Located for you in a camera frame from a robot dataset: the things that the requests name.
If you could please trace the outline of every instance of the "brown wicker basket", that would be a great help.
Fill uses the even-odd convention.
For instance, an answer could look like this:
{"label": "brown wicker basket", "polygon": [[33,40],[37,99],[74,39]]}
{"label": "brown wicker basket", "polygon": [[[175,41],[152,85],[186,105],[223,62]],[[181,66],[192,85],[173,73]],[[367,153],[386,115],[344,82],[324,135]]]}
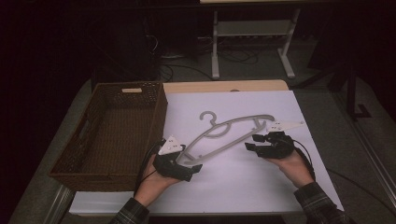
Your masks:
{"label": "brown wicker basket", "polygon": [[161,82],[98,84],[49,176],[72,190],[134,190],[145,152],[163,138]]}

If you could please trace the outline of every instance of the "black cable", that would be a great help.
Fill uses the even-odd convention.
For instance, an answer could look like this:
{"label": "black cable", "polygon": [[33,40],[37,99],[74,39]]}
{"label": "black cable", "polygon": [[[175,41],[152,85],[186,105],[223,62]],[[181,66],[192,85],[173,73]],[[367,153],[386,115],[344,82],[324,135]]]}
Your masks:
{"label": "black cable", "polygon": [[293,142],[298,143],[305,150],[306,155],[308,155],[309,162],[311,163],[311,166],[313,166],[312,160],[311,160],[311,155],[309,155],[309,152],[308,152],[308,150],[306,150],[305,146],[294,139],[293,139]]}
{"label": "black cable", "polygon": [[205,73],[205,72],[203,72],[203,71],[201,71],[201,70],[199,70],[199,69],[193,68],[193,67],[189,67],[189,66],[185,66],[185,65],[179,65],[179,64],[168,64],[168,63],[167,63],[167,64],[162,64],[162,65],[174,66],[174,67],[182,67],[182,68],[188,68],[188,69],[197,71],[197,72],[203,74],[204,76],[208,77],[210,80],[212,80],[212,77],[211,77],[209,74],[207,74],[207,73]]}
{"label": "black cable", "polygon": [[164,67],[166,67],[166,68],[168,68],[168,69],[170,70],[170,73],[167,73],[167,72],[163,71],[163,70],[160,68],[160,71],[161,71],[163,74],[169,76],[168,78],[165,78],[165,77],[164,77],[164,79],[165,79],[164,82],[173,81],[174,70],[173,70],[170,66],[168,66],[168,65],[163,65],[163,64],[162,64],[162,65],[160,65],[160,66],[164,66]]}
{"label": "black cable", "polygon": [[151,158],[151,155],[156,153],[155,150],[159,149],[159,147],[162,145],[163,145],[163,141],[157,142],[146,152],[145,157],[143,158],[143,161],[140,164],[139,172],[137,173],[137,178],[136,178],[136,182],[134,185],[134,193],[137,193],[137,190],[139,189],[140,184],[143,181],[143,173],[145,172],[146,167],[149,164],[149,159]]}
{"label": "black cable", "polygon": [[153,175],[155,172],[157,172],[157,170],[154,170],[153,172],[149,173],[149,175],[146,175],[146,177],[144,177],[144,178],[140,181],[140,184],[143,183],[143,181],[145,181],[149,176]]}
{"label": "black cable", "polygon": [[338,173],[338,172],[336,172],[336,171],[334,171],[334,170],[332,170],[332,169],[330,169],[330,168],[327,168],[327,167],[326,167],[326,170],[329,171],[329,172],[331,172],[331,173],[333,173],[333,174],[335,174],[335,175],[339,175],[339,176],[343,177],[345,180],[349,181],[350,183],[352,183],[353,185],[355,185],[355,186],[358,187],[359,189],[363,190],[364,192],[366,192],[367,194],[369,194],[370,196],[372,196],[372,197],[373,197],[374,199],[376,199],[378,202],[382,203],[382,205],[384,205],[384,207],[386,207],[386,208],[393,214],[393,216],[396,217],[396,212],[394,212],[390,206],[388,206],[385,202],[383,202],[381,199],[379,199],[379,198],[378,198],[376,195],[374,195],[371,191],[369,191],[368,189],[365,189],[364,187],[362,187],[360,184],[358,184],[358,183],[355,182],[354,180],[352,180],[352,179],[350,179],[350,178],[348,178],[348,177],[346,177],[346,176],[344,176],[344,175],[341,175],[340,173]]}

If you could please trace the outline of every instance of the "forearm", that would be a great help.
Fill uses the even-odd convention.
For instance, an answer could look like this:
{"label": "forearm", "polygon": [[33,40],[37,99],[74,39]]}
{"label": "forearm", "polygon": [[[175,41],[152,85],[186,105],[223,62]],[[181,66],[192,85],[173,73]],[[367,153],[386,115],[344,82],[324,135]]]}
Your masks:
{"label": "forearm", "polygon": [[344,212],[337,209],[317,182],[301,187],[294,192],[294,195],[304,209],[310,224],[353,223]]}
{"label": "forearm", "polygon": [[136,199],[131,198],[110,221],[110,224],[139,224],[143,223],[149,210]]}

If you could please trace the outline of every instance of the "hand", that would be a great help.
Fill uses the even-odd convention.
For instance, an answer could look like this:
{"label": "hand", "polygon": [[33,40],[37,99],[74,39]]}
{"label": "hand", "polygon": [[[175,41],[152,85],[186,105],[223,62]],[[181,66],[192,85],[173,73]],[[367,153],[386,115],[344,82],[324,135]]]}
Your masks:
{"label": "hand", "polygon": [[152,155],[143,173],[144,180],[134,195],[134,198],[146,207],[154,202],[169,186],[180,182],[178,179],[158,174],[152,164],[154,159],[155,155]]}
{"label": "hand", "polygon": [[285,176],[291,180],[298,189],[314,182],[311,174],[306,168],[303,158],[294,150],[291,155],[284,159],[265,159],[279,167]]}

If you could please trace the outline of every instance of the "white paper sheet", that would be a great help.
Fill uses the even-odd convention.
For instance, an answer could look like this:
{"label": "white paper sheet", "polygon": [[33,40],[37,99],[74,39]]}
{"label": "white paper sheet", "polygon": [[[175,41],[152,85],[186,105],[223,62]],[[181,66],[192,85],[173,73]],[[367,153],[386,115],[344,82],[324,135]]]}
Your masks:
{"label": "white paper sheet", "polygon": [[[260,114],[272,115],[276,120],[304,122],[304,116],[292,91],[169,93],[166,97],[169,105],[164,137],[173,135],[185,145],[212,127],[210,115],[204,116],[203,120],[199,119],[204,111],[216,113],[216,123]],[[252,121],[236,122],[221,138],[200,141],[191,150],[191,154],[205,155],[254,127]],[[285,133],[307,148],[314,164],[317,181],[338,208],[343,209],[308,127],[304,125]],[[201,215],[302,211],[293,195],[296,188],[275,165],[258,158],[255,152],[247,151],[245,142],[254,143],[250,137],[204,161],[201,172],[195,174],[191,182],[184,181],[169,188],[149,207],[150,213]],[[115,213],[128,201],[131,192],[91,193],[91,196],[87,194],[88,192],[78,192],[70,208],[71,213]],[[98,200],[96,194],[100,194],[101,197],[107,195],[111,200]]]}

